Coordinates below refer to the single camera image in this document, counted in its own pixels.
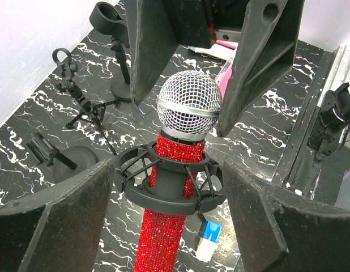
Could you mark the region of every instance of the black plastic holder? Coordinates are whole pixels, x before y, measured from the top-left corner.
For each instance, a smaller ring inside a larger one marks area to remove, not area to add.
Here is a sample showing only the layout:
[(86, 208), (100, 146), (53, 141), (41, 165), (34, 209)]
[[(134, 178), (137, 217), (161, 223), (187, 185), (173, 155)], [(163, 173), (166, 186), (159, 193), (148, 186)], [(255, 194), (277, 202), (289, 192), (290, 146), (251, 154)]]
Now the black plastic holder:
[(319, 162), (337, 153), (345, 145), (350, 132), (349, 86), (349, 83), (343, 83), (335, 91), (327, 91), (317, 113), (308, 146), (317, 151), (315, 159)]
[(99, 162), (97, 155), (84, 146), (70, 147), (60, 152), (40, 133), (34, 133), (26, 146), (39, 161), (38, 165), (53, 167), (56, 183), (74, 177)]
[[(115, 158), (114, 183), (120, 193), (125, 192), (125, 197), (129, 201), (145, 209), (170, 215), (192, 215), (196, 211), (200, 214), (206, 213), (225, 201), (227, 196), (225, 195), (222, 167), (206, 153), (203, 154), (200, 162), (184, 163), (160, 157), (155, 152), (155, 147), (156, 142), (135, 146), (121, 152)], [(151, 163), (146, 165), (145, 158)], [(131, 173), (128, 169), (140, 160), (143, 168)], [(151, 167), (156, 167), (156, 182), (150, 188), (150, 175), (147, 169)], [(135, 176), (143, 172), (146, 177), (141, 185), (136, 186)], [(193, 177), (193, 173), (197, 172), (205, 172), (207, 176), (200, 187)], [(211, 176), (219, 179), (220, 190), (214, 189)], [(182, 193), (188, 177), (194, 185), (194, 194), (186, 198)], [(209, 190), (203, 190), (206, 184), (209, 185)]]

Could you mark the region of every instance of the microphone handle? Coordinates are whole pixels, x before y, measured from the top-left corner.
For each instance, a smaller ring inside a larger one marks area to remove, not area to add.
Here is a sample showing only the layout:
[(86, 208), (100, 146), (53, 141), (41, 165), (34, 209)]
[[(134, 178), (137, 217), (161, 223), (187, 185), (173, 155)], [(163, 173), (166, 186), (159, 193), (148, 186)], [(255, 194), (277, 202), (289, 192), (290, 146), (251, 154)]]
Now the microphone handle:
[[(200, 162), (203, 158), (204, 147), (204, 140), (184, 142), (166, 135), (162, 131), (157, 139), (156, 153), (162, 157), (181, 162)], [(150, 187), (154, 187), (157, 182), (156, 172), (156, 167), (153, 167), (149, 181)], [(181, 190), (184, 197), (193, 195), (194, 186), (189, 177), (184, 181)], [(135, 261), (135, 272), (173, 271), (185, 219), (185, 216), (145, 210)]]

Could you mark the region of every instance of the black round base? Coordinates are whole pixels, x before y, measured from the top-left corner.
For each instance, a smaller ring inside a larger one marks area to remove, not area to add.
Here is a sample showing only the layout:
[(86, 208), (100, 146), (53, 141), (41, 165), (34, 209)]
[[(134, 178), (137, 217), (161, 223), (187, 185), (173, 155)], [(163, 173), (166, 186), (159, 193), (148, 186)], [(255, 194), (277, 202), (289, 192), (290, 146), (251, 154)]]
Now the black round base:
[(70, 147), (64, 150), (62, 154), (76, 163), (77, 168), (72, 170), (65, 164), (56, 160), (52, 169), (53, 177), (56, 183), (69, 179), (70, 177), (81, 173), (82, 171), (99, 162), (96, 154), (84, 146)]
[(118, 101), (131, 102), (130, 85), (123, 81), (122, 75), (114, 76), (110, 84), (111, 93)]

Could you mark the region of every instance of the black clamp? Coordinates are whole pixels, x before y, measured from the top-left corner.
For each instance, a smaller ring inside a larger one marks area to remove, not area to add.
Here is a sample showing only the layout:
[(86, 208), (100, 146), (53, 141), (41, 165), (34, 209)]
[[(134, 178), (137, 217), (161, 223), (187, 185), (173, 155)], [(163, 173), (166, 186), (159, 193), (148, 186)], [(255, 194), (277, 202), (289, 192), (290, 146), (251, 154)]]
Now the black clamp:
[[(125, 192), (125, 197), (145, 208), (158, 213), (170, 215), (191, 215), (198, 211), (200, 214), (214, 210), (221, 205), (226, 197), (223, 183), (222, 167), (211, 159), (206, 153), (203, 159), (197, 163), (184, 163), (160, 157), (155, 152), (156, 142), (135, 146), (121, 152), (115, 158), (115, 177), (114, 183), (120, 193)], [(145, 158), (151, 163), (145, 164)], [(142, 161), (143, 168), (131, 173), (128, 169)], [(156, 182), (150, 188), (149, 180), (151, 176), (147, 169), (156, 167)], [(140, 186), (135, 185), (135, 176), (145, 173)], [(193, 173), (205, 172), (207, 179), (199, 187), (196, 183)], [(216, 176), (221, 184), (220, 190), (214, 190), (211, 182), (211, 176)], [(186, 198), (182, 195), (185, 181), (190, 177), (194, 193)], [(209, 190), (203, 190), (208, 184)]]
[[(63, 62), (59, 61), (58, 59), (59, 52), (63, 52), (65, 55), (67, 55), (67, 58), (65, 58)], [(62, 69), (63, 79), (70, 81), (74, 77), (74, 74), (78, 72), (78, 65), (72, 61), (71, 53), (67, 49), (58, 48), (54, 50), (52, 53), (52, 59), (56, 65)]]
[(323, 161), (336, 153), (346, 142), (350, 131), (348, 87), (349, 83), (343, 83), (336, 91), (328, 91), (316, 116), (308, 145), (317, 151), (318, 161)]
[(34, 133), (26, 146), (39, 161), (38, 165), (53, 166), (53, 159), (59, 153), (59, 149), (47, 141), (40, 133)]

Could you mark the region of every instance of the tripod stand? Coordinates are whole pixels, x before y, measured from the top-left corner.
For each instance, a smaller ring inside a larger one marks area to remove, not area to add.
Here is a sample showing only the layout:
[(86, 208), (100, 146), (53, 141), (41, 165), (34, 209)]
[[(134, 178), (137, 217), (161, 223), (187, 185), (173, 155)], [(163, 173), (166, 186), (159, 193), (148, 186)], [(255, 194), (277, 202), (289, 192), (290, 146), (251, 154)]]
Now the tripod stand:
[[(60, 62), (58, 59), (58, 53), (60, 51), (64, 52), (64, 54), (67, 55), (66, 60), (64, 60), (63, 62)], [(56, 84), (57, 90), (59, 90), (60, 92), (68, 91), (71, 97), (73, 97), (81, 106), (81, 110), (79, 114), (76, 117), (74, 117), (72, 121), (66, 124), (66, 128), (73, 129), (74, 124), (79, 120), (95, 124), (98, 131), (107, 141), (107, 144), (109, 145), (111, 152), (114, 155), (117, 155), (115, 149), (108, 141), (108, 138), (106, 137), (101, 125), (107, 106), (115, 105), (117, 101), (112, 100), (101, 104), (95, 104), (90, 100), (86, 99), (82, 93), (82, 90), (72, 80), (72, 78), (74, 77), (74, 74), (78, 72), (78, 66), (75, 62), (72, 61), (70, 52), (65, 48), (59, 48), (53, 51), (52, 57), (53, 57), (53, 61), (57, 64), (57, 66), (62, 69), (62, 77), (64, 80), (66, 80), (66, 83), (64, 84), (62, 83)]]
[(110, 90), (117, 101), (130, 102), (130, 74), (126, 64), (126, 54), (123, 46), (130, 47), (127, 23), (116, 10), (117, 7), (109, 3), (99, 2), (92, 11), (89, 21), (93, 28), (103, 35), (111, 35), (111, 51), (121, 68), (123, 80), (119, 70), (115, 69), (110, 83)]

